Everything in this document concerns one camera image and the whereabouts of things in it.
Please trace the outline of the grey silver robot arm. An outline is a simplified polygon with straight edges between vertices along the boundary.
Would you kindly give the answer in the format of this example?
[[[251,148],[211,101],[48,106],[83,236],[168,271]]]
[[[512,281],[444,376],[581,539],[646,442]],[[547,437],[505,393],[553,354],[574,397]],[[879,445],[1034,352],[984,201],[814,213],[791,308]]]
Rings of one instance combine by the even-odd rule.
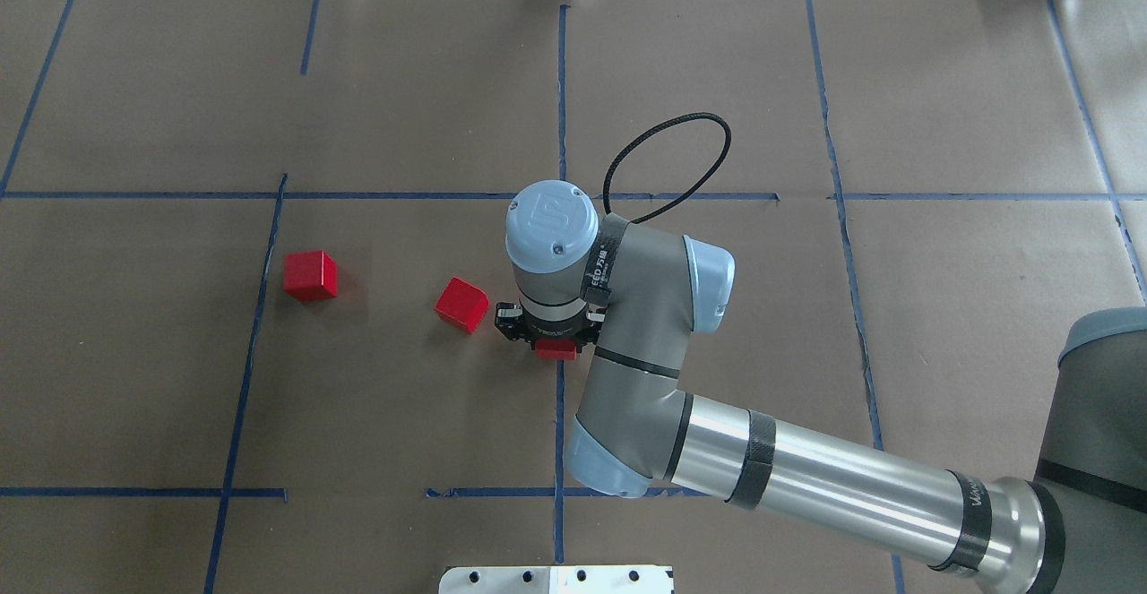
[[[642,497],[671,480],[866,541],[990,593],[1144,593],[1144,307],[1082,316],[1058,357],[1035,475],[982,480],[692,394],[690,337],[721,325],[720,247],[598,214],[576,185],[524,187],[505,214],[518,288],[508,339],[593,347],[565,468]]]

